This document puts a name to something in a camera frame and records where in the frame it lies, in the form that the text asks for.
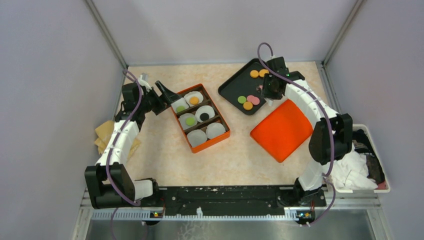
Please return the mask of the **black sandwich cookie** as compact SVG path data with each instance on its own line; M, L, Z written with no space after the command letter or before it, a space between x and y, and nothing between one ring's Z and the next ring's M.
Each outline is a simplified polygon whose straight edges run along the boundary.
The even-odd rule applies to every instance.
M206 112L202 113L199 117L202 121L207 121L210 119L210 115Z

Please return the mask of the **orange cookie tin box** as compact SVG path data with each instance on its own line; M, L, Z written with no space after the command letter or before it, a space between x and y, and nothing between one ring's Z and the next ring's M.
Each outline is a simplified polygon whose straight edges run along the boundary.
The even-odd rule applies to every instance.
M183 98L184 95L186 95L188 92L191 92L191 91L199 91L199 92L201 92L203 94L203 97L204 97L203 102L202 103L199 103L199 104L197 104L195 106L190 106L188 109L186 109L186 110L184 110L182 112L179 112L179 113L174 113L173 109L172 108L171 109L172 109L172 112L173 112L173 114L175 116L175 119L177 120L178 125L179 125L179 127L180 127L180 129L181 129L181 131L182 131L182 133L183 133L183 135L184 135L184 137L185 137L188 145L189 145L189 148L190 148L191 152L195 154L195 153L198 153L200 151L203 151L206 148L209 148L209 147L211 147L211 146L213 146L213 145L215 145L215 144L217 144L217 143L219 143L219 142L221 142L221 141L229 138L231 131L230 131L230 128L229 128L228 124L226 123L223 115L220 113L220 111L218 110L216 104L214 103L212 97L210 96L210 94L208 93L208 91L206 90L206 88L201 83L200 84L197 84L197 85L194 85L194 86L191 86L189 88L186 88L184 90L181 90L181 91L178 92L178 94L181 96L181 98ZM181 125L180 125L180 122L179 122L179 117L181 115L183 115L183 114L186 114L186 113L195 114L196 111L197 111L197 109L199 107L201 107L201 106L212 106L214 108L214 111L215 111L215 117L213 117L213 118L211 118L209 120L206 120L204 122L198 122L197 125L189 128L189 129L183 130L182 127L181 127ZM223 124L224 127L225 127L225 129L226 129L226 133L224 133L224 134L222 134L222 135L220 135L220 136L218 136L216 138L208 139L205 143L203 143L203 144L201 144L201 145L199 145L197 147L194 147L194 148L191 147L191 145L190 145L190 143L188 141L188 138L187 138L187 134L189 132L193 131L193 130L202 130L202 131L206 132L207 126L209 124L211 124L211 123L221 123L221 124Z

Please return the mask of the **orange tin lid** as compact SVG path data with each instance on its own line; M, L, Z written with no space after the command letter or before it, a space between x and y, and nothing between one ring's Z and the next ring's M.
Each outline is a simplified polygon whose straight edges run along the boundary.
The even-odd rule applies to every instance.
M250 132L250 137L278 163L282 163L312 132L307 117L293 101L286 100Z

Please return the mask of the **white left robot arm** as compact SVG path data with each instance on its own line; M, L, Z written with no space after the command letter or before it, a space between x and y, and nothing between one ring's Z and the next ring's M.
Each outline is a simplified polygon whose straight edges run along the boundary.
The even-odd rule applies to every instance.
M154 207L160 202L161 194L153 178L132 180L126 170L131 147L146 114L159 115L181 98L160 81L155 85L161 94L143 80L122 86L123 101L115 116L110 140L97 162L84 171L90 202L95 209L139 207L141 201Z

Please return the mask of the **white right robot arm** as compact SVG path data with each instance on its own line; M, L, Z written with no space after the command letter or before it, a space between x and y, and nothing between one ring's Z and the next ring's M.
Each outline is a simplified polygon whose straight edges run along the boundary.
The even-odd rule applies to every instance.
M307 118L313 131L308 144L312 157L306 169L295 180L293 200L307 206L318 194L337 160L352 150L353 119L340 114L324 103L309 87L304 76L289 72L283 57L272 56L262 66L268 70L263 77L261 95L267 100L287 97Z

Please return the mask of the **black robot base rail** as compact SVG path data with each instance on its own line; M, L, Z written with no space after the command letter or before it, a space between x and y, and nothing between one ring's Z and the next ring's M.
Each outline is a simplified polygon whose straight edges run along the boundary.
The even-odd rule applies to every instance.
M323 190L301 193L294 185L162 186L141 200L141 208L164 210L167 217L193 216L197 209L211 217L282 216L286 208L327 204Z

